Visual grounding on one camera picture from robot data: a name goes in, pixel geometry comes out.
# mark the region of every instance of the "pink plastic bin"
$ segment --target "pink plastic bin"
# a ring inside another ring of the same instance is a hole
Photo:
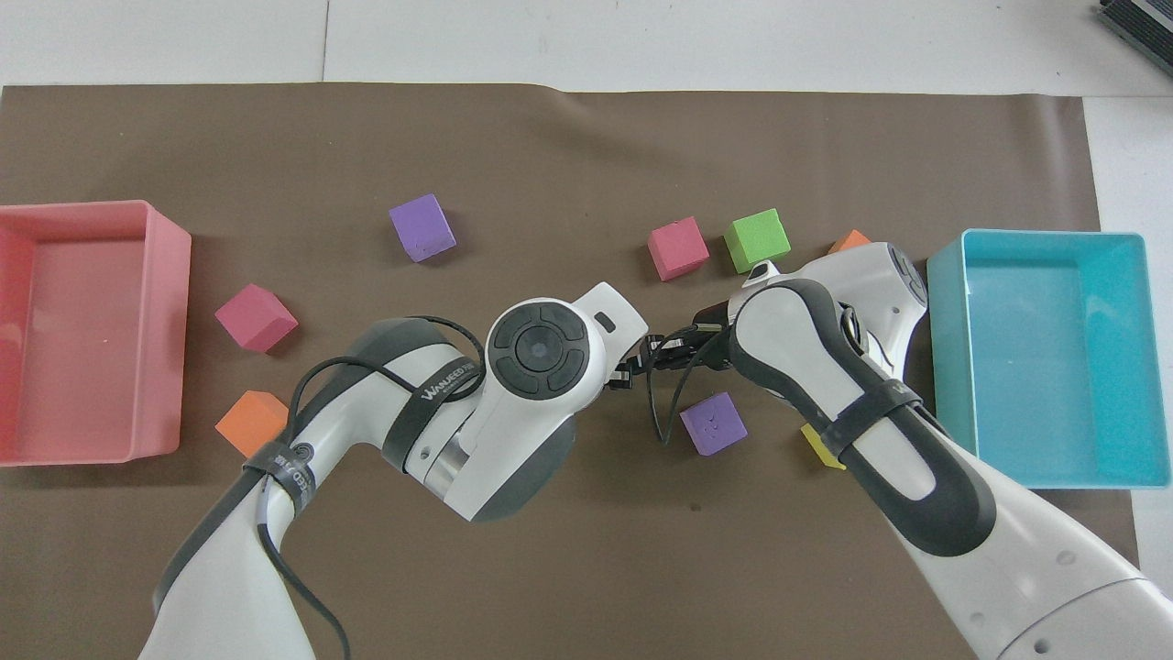
[[[0,465],[175,451],[190,266],[143,200],[0,206]]]

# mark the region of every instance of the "foam cube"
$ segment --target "foam cube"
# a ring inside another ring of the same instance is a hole
[[[248,457],[285,429],[287,416],[289,409],[277,397],[249,390],[232,404],[216,430]]]
[[[869,240],[867,236],[865,236],[863,233],[860,233],[859,230],[853,229],[846,236],[843,236],[839,240],[835,240],[835,244],[832,245],[829,250],[827,250],[827,253],[828,254],[833,254],[835,252],[841,252],[841,251],[848,250],[850,247],[857,247],[860,245],[867,245],[870,241],[872,240]]]
[[[694,217],[653,229],[647,236],[647,250],[652,253],[660,281],[692,272],[708,258],[708,247],[700,237]]]
[[[256,284],[249,284],[216,309],[216,319],[240,348],[257,353],[273,348],[297,327],[297,319],[277,295]]]
[[[725,230],[725,244],[738,272],[748,272],[759,260],[775,259],[791,251],[778,209],[734,219]]]
[[[748,435],[727,393],[680,413],[680,420],[700,456],[712,456]]]
[[[815,456],[822,462],[827,468],[834,468],[836,470],[847,470],[847,467],[835,458],[835,455],[830,454],[827,445],[822,444],[822,438],[819,437],[819,433],[814,430],[814,427],[806,424],[802,427],[802,437],[807,440],[811,449],[814,450]]]
[[[456,244],[440,202],[430,192],[391,209],[391,223],[407,256],[415,263]]]

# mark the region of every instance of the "plastic bin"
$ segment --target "plastic bin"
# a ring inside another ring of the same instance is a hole
[[[190,263],[143,200],[0,206],[0,465],[175,451]]]
[[[970,229],[929,259],[937,417],[1032,489],[1169,482],[1144,239]]]

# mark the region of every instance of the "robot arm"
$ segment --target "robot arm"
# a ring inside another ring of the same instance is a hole
[[[923,285],[899,267],[895,274],[904,295],[923,299]],[[954,444],[893,377],[903,352],[896,366],[881,365],[848,341],[840,300],[859,311],[859,298],[833,297],[834,286],[751,277],[730,301],[728,361],[792,404],[839,455],[977,656],[1167,658],[1173,603],[1078,523]],[[883,314],[876,325],[884,327],[887,300],[860,314],[866,326]],[[907,345],[890,326],[884,333]]]
[[[574,302],[526,300],[493,325],[484,380],[467,393],[480,368],[427,320],[377,322],[348,354],[419,386],[407,390],[369,369],[340,368],[300,411],[297,437],[263,448],[267,464],[250,461],[259,468],[244,471],[176,553],[156,591],[157,618],[140,658],[312,659],[258,523],[279,546],[296,515],[359,443],[379,448],[468,520],[509,516],[562,464],[574,415],[599,395],[646,332],[605,283]]]

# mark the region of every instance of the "velcro strap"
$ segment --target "velcro strap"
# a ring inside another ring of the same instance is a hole
[[[408,453],[412,451],[415,441],[420,440],[423,429],[432,423],[440,406],[479,374],[480,369],[475,362],[460,356],[420,385],[387,431],[387,438],[382,443],[384,458],[400,472],[406,472]]]
[[[839,414],[830,427],[822,430],[822,444],[835,458],[843,454],[852,443],[857,441],[868,429],[902,406],[920,403],[921,397],[908,386],[895,379],[884,381]]]
[[[277,441],[260,445],[260,449],[244,462],[243,469],[258,470],[276,479],[293,501],[294,517],[301,513],[318,492],[317,481],[306,461]]]

